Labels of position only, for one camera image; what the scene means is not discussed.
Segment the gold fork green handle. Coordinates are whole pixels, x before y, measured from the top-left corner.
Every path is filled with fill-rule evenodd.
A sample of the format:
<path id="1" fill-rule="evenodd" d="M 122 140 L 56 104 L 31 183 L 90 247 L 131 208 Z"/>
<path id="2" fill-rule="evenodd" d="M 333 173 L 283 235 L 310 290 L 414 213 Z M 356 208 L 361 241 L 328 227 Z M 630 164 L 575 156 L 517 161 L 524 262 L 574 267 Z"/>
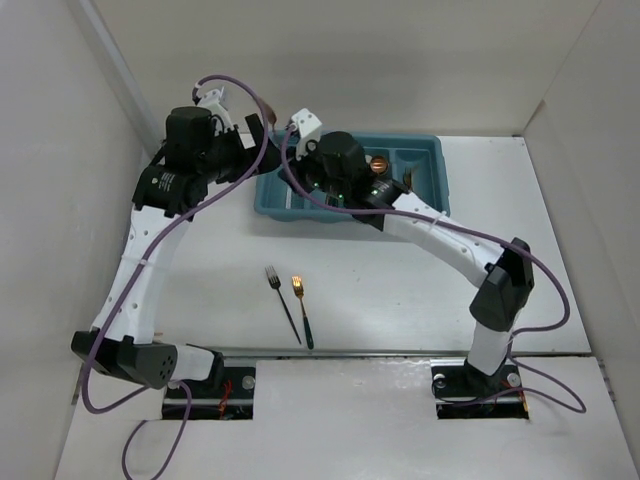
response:
<path id="1" fill-rule="evenodd" d="M 305 340 L 306 340 L 306 346 L 309 350 L 313 350 L 315 347 L 315 343 L 314 343 L 314 339 L 313 339 L 313 334 L 312 334 L 312 330 L 311 330 L 311 325 L 309 322 L 309 318 L 306 312 L 306 308 L 304 305 L 304 286 L 303 286 L 303 282 L 300 276 L 293 276 L 292 279 L 292 288 L 294 291 L 294 294 L 296 296 L 296 298 L 299 301 L 300 304 L 300 308 L 301 308 L 301 314 L 302 314 L 302 320 L 303 320 L 303 328 L 304 328 L 304 333 L 305 333 Z"/>

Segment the copper fork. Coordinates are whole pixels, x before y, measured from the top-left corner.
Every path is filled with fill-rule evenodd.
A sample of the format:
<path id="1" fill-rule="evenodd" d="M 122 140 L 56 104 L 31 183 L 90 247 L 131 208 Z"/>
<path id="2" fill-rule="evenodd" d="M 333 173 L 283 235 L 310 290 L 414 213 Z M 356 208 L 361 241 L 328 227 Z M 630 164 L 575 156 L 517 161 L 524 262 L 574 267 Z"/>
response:
<path id="1" fill-rule="evenodd" d="M 403 183 L 410 190 L 413 190 L 414 169 L 407 167 L 403 173 Z"/>

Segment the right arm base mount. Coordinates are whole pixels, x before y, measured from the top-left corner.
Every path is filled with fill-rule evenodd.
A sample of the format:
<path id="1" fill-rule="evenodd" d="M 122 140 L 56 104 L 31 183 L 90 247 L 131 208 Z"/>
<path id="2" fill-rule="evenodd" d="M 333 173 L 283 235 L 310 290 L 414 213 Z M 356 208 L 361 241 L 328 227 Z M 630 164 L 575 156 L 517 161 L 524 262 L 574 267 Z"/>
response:
<path id="1" fill-rule="evenodd" d="M 519 369 L 510 363 L 486 376 L 467 362 L 433 363 L 431 390 L 439 420 L 528 420 Z"/>

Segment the copper round spoon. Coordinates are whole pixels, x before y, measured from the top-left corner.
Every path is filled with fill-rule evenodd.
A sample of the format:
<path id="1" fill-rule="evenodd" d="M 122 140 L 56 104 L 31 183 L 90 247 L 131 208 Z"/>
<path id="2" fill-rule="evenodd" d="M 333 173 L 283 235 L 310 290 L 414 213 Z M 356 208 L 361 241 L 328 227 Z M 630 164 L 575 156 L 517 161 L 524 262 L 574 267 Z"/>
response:
<path id="1" fill-rule="evenodd" d="M 389 170 L 389 161 L 383 156 L 372 156 L 369 168 L 376 175 L 385 175 Z"/>

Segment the rose gold fork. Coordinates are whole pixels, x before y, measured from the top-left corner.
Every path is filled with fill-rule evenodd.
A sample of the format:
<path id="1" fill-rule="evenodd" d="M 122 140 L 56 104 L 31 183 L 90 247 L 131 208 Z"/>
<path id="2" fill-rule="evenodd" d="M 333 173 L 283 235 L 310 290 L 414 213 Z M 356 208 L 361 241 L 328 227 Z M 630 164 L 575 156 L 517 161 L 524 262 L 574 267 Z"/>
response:
<path id="1" fill-rule="evenodd" d="M 264 109 L 265 109 L 265 113 L 267 115 L 268 123 L 271 126 L 275 126 L 276 123 L 277 123 L 277 115 L 276 115 L 274 109 L 267 103 L 264 104 Z"/>

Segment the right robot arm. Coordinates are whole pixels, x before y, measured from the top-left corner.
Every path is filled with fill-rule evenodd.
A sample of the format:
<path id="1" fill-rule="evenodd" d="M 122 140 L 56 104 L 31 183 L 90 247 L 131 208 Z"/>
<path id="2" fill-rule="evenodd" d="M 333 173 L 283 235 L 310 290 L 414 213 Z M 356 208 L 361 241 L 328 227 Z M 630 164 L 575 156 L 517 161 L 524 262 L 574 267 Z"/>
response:
<path id="1" fill-rule="evenodd" d="M 499 382 L 514 325 L 535 285 L 529 245 L 519 238 L 484 239 L 453 221 L 406 184 L 376 171 L 364 147 L 346 132 L 328 133 L 313 143 L 313 151 L 288 143 L 279 149 L 280 175 L 295 192 L 323 191 L 334 207 L 436 256 L 476 288 L 463 381 L 470 391 L 487 393 Z"/>

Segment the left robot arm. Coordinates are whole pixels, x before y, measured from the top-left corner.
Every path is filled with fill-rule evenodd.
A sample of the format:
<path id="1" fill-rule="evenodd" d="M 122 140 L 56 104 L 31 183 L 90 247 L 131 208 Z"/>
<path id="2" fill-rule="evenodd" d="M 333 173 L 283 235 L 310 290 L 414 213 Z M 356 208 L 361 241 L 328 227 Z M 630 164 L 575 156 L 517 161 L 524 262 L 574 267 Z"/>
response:
<path id="1" fill-rule="evenodd" d="M 255 144 L 245 147 L 225 108 L 178 107 L 166 119 L 166 138 L 139 177 L 128 239 L 107 299 L 72 351 L 92 371 L 161 389 L 189 380 L 201 396 L 223 387 L 221 353 L 155 340 L 155 320 L 173 257 L 204 205 L 211 183 L 238 184 L 247 173 L 275 169 L 278 151 L 268 130 L 277 117 L 267 105 L 245 118 Z"/>

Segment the dark grey fork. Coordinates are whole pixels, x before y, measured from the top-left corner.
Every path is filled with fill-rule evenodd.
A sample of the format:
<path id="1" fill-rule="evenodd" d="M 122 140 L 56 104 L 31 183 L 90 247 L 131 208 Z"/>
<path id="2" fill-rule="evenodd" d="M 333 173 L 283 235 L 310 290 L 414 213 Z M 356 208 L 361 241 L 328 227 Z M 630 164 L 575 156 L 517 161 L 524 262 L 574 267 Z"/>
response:
<path id="1" fill-rule="evenodd" d="M 300 337 L 299 332 L 298 332 L 298 330 L 296 328 L 296 325 L 294 323 L 293 317 L 292 317 L 292 315 L 290 313 L 290 310 L 289 310 L 289 308 L 288 308 L 288 306 L 286 304 L 286 301 L 285 301 L 285 299 L 284 299 L 284 297 L 282 295 L 282 292 L 281 292 L 281 281 L 280 281 L 280 278 L 279 278 L 275 268 L 273 266 L 269 265 L 269 266 L 267 266 L 265 268 L 265 273 L 266 273 L 266 277 L 267 277 L 267 280 L 268 280 L 268 283 L 269 283 L 270 287 L 277 293 L 277 295 L 279 297 L 279 300 L 281 302 L 281 305 L 282 305 L 282 307 L 284 309 L 285 315 L 286 315 L 287 320 L 288 320 L 288 322 L 289 322 L 289 324 L 290 324 L 290 326 L 291 326 L 291 328 L 293 330 L 293 333 L 295 335 L 295 338 L 296 338 L 297 342 L 299 344 L 302 344 L 301 337 Z"/>

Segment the blue plastic cutlery tray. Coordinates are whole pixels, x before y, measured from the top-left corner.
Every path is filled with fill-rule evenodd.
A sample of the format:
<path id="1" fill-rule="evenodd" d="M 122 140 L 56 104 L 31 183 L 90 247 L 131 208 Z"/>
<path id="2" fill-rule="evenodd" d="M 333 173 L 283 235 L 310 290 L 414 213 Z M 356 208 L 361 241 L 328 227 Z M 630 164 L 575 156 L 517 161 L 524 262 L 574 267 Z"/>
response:
<path id="1" fill-rule="evenodd" d="M 389 161 L 393 179 L 403 182 L 407 167 L 414 169 L 413 192 L 439 211 L 450 211 L 446 165 L 440 139 L 426 134 L 356 133 L 352 136 L 368 157 Z M 330 212 L 292 191 L 291 209 L 285 209 L 285 195 L 291 187 L 276 171 L 256 181 L 254 211 L 280 222 L 310 220 L 319 223 L 351 222 L 349 215 Z"/>

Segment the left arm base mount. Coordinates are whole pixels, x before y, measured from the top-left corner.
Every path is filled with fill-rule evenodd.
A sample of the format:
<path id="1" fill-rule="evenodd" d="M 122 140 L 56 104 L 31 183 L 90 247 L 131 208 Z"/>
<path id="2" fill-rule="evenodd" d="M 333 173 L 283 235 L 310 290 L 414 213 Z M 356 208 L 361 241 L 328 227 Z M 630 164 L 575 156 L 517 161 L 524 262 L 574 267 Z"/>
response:
<path id="1" fill-rule="evenodd" d="M 256 387 L 256 361 L 214 353 L 206 380 L 186 380 L 192 394 L 190 420 L 251 420 Z"/>

